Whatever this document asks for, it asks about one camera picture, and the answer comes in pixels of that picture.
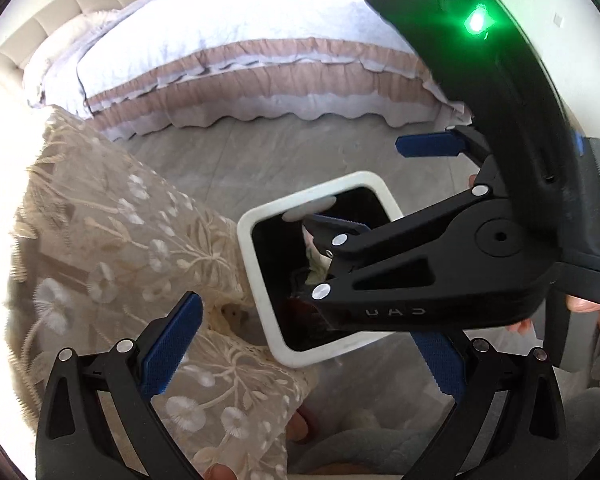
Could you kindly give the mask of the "white square trash bin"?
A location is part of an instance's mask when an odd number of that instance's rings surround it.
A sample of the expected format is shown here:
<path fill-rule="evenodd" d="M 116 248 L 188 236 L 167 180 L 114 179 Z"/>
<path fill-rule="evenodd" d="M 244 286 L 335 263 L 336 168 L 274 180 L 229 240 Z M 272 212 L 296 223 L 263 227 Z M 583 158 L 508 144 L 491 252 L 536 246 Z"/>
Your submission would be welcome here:
<path fill-rule="evenodd" d="M 316 283 L 302 229 L 302 218 L 310 212 L 371 228 L 402 217 L 381 177 L 355 171 L 252 208 L 239 219 L 242 261 L 268 348 L 277 362 L 291 368 L 328 361 L 388 336 L 331 332 L 314 309 L 299 304 L 298 292 Z"/>

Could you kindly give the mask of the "beige embroidered tablecloth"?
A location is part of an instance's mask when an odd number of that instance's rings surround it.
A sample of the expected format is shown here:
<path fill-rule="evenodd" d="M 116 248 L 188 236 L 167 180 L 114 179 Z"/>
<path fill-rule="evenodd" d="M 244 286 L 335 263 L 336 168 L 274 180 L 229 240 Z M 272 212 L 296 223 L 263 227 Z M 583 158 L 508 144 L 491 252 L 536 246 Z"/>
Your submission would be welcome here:
<path fill-rule="evenodd" d="M 56 353 L 105 351 L 184 292 L 204 324 L 152 401 L 198 469 L 283 479 L 286 427 L 314 377 L 237 333 L 253 304 L 235 223 L 58 107 L 1 125 L 1 160 L 27 180 L 15 209 L 6 341 L 19 413 L 34 431 Z"/>

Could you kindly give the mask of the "bed with lavender cover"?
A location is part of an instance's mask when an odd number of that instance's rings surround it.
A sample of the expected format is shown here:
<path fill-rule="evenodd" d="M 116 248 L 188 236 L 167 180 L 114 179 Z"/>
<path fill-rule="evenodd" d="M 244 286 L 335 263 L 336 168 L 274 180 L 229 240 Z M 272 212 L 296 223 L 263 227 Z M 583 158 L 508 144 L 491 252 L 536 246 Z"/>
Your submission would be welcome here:
<path fill-rule="evenodd" d="M 470 121 L 364 0 L 138 0 L 54 32 L 22 90 L 112 140 L 224 117 Z"/>

